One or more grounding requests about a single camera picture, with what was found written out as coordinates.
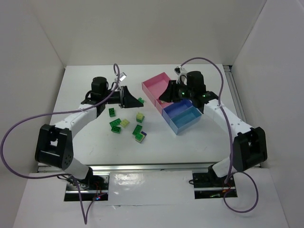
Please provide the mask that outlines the small green lego piece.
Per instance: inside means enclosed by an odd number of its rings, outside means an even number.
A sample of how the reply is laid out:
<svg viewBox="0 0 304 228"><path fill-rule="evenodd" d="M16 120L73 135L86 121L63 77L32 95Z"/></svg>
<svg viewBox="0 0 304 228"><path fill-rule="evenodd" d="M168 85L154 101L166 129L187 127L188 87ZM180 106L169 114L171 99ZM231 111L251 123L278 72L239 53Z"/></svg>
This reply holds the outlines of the small green lego piece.
<svg viewBox="0 0 304 228"><path fill-rule="evenodd" d="M145 103L145 101L141 97L138 98L138 101L140 101L142 104Z"/></svg>

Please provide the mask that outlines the green and yellow lego stack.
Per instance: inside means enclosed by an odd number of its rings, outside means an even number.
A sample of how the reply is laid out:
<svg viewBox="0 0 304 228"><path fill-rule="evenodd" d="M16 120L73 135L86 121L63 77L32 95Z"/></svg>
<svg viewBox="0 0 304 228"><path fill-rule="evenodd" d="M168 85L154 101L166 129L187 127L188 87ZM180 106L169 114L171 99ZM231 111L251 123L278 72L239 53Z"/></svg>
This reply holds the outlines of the green and yellow lego stack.
<svg viewBox="0 0 304 228"><path fill-rule="evenodd" d="M138 113L136 114L136 121L137 121L138 123L142 123L143 120L144 120L144 118L145 118L145 116L144 116L142 113L138 112Z"/></svg>

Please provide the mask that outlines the green yellow blue lego stack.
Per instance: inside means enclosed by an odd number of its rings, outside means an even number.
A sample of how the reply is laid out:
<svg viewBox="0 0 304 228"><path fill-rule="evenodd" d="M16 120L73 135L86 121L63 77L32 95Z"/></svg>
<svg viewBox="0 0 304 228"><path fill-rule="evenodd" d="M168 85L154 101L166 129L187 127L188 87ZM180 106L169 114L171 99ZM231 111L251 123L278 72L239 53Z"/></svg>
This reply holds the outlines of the green yellow blue lego stack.
<svg viewBox="0 0 304 228"><path fill-rule="evenodd" d="M141 142L144 140L144 138L146 137L146 135L147 135L147 134L146 134L145 132L141 131L140 133L136 134L135 140L136 140L138 143L141 143Z"/></svg>

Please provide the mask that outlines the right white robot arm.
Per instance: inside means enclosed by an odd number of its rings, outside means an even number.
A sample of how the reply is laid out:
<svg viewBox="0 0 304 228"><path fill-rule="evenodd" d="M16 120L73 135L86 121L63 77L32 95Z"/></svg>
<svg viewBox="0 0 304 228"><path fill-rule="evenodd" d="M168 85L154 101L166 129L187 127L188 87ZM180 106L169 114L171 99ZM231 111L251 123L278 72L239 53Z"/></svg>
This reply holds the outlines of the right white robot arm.
<svg viewBox="0 0 304 228"><path fill-rule="evenodd" d="M219 95L208 91L200 71L191 71L180 75L177 80L169 80L159 99L167 103L189 100L228 133L230 155L209 167L211 179L229 179L232 174L246 171L267 160L265 131L242 121L221 102Z"/></svg>

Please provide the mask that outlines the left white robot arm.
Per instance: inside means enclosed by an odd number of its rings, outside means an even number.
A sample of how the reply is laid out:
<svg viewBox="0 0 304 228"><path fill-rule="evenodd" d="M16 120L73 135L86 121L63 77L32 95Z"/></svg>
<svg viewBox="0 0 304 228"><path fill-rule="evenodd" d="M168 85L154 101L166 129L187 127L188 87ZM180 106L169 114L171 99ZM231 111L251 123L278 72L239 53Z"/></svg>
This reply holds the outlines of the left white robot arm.
<svg viewBox="0 0 304 228"><path fill-rule="evenodd" d="M39 130L35 152L37 162L59 168L71 175L83 186L102 182L91 167L74 158L73 138L104 111L106 104L118 104L121 108L138 108L143 103L132 96L126 86L110 90L105 77L95 77L91 90L85 95L79 111L70 114L55 125L45 124Z"/></svg>

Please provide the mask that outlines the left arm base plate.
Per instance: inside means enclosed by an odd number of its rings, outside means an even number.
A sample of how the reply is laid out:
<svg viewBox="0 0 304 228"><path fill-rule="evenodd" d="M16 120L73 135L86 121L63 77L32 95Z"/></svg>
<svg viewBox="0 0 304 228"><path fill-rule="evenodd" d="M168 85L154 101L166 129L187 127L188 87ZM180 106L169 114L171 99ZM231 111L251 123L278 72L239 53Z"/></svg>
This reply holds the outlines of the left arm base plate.
<svg viewBox="0 0 304 228"><path fill-rule="evenodd" d="M89 186L84 185L80 182L78 183L83 201L91 201L94 197L96 197L96 201L108 201L110 174L101 173L97 174L97 176L98 178L96 178ZM71 178L69 178L66 183L64 201L79 201L77 186Z"/></svg>

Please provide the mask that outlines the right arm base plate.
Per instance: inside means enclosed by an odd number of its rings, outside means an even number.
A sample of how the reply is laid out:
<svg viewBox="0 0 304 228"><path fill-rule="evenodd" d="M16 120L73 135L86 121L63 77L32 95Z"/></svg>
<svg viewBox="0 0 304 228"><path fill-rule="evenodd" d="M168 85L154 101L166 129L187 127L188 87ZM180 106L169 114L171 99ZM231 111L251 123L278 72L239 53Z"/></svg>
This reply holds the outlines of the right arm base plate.
<svg viewBox="0 0 304 228"><path fill-rule="evenodd" d="M216 180L210 180L207 173L193 173L192 179L188 181L194 187L195 199L219 199L226 194L227 198L236 198L238 196L235 181L229 179L224 183L225 177Z"/></svg>

